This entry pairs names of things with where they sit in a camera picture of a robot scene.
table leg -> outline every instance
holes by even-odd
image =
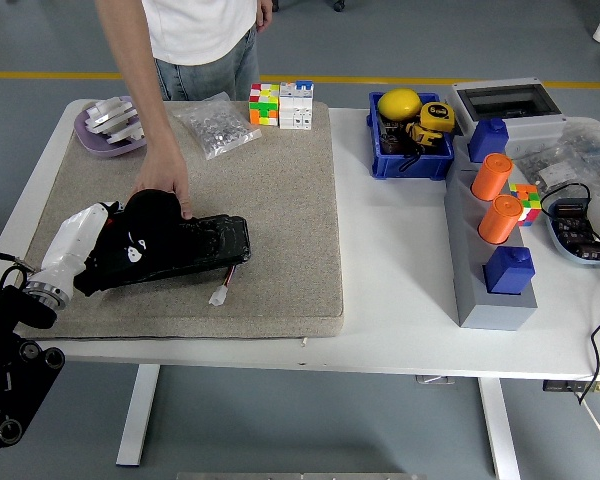
[[[159,373],[160,365],[138,365],[138,374],[131,395],[116,465],[134,467],[140,465],[144,436],[149,424],[151,404]]]
[[[478,378],[478,383],[496,477],[499,480],[520,480],[500,379]]]

clear plastic bag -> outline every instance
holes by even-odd
[[[514,163],[527,181],[538,187],[541,197],[573,182],[586,184],[594,197],[600,197],[600,122],[571,117],[556,145],[515,159]],[[573,196],[571,188],[558,197]]]
[[[173,112],[200,143],[207,160],[262,136],[226,93]]]

orange cylinder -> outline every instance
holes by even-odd
[[[490,153],[484,158],[471,191],[480,200],[490,202],[502,191],[513,170],[513,162],[502,153]]]
[[[523,210],[522,202],[513,195],[496,196],[478,225],[478,233],[485,242],[494,245],[506,242]]]

blue plastic bin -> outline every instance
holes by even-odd
[[[380,150],[380,127],[378,126],[378,100],[384,92],[371,92],[369,94],[370,114],[367,117],[367,125],[371,127],[371,141],[373,142],[373,168],[372,175],[375,178],[430,178],[431,180],[444,180],[447,171],[453,161],[452,136],[444,134],[441,141],[432,154],[422,155],[417,162],[409,166],[404,172],[400,167],[407,161],[404,155],[383,155]],[[422,103],[440,101],[435,93],[418,93]]]

beige felt mat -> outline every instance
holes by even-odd
[[[181,103],[167,104],[170,110]],[[236,108],[248,117],[247,104]],[[190,172],[194,215],[248,222],[252,257],[238,267],[225,304],[208,304],[225,270],[77,292],[50,330],[29,338],[268,338],[334,336],[343,324],[342,280],[326,105],[313,129],[262,126],[262,137],[214,159],[172,118]],[[145,148],[104,159],[73,134],[27,254],[40,265],[60,224],[101,201],[126,201]]]

